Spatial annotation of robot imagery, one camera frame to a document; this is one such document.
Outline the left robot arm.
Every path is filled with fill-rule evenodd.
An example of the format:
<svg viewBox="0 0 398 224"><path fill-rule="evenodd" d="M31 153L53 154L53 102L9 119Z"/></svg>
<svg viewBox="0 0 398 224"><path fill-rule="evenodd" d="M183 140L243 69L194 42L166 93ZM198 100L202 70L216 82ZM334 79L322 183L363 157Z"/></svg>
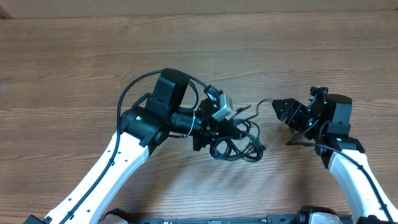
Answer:
<svg viewBox="0 0 398 224"><path fill-rule="evenodd" d="M44 218L30 215L26 223L98 223L125 181L171 132L191 136L198 151L217 138L240 137L226 118L233 104L223 91L172 68L139 76L158 75L154 91L130 109L117 109L116 132L106 150L77 187Z"/></svg>

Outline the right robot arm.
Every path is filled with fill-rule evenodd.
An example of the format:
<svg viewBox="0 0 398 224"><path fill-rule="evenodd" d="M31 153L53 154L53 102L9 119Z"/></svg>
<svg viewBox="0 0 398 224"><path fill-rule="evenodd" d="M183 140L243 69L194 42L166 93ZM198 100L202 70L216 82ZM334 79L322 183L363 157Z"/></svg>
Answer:
<svg viewBox="0 0 398 224"><path fill-rule="evenodd" d="M364 147L349 135L352 99L320 86L311 87L310 95L307 106L293 98L272 101L277 118L298 132L286 144L314 148L338 182L353 223L397 223L397 209L373 175Z"/></svg>

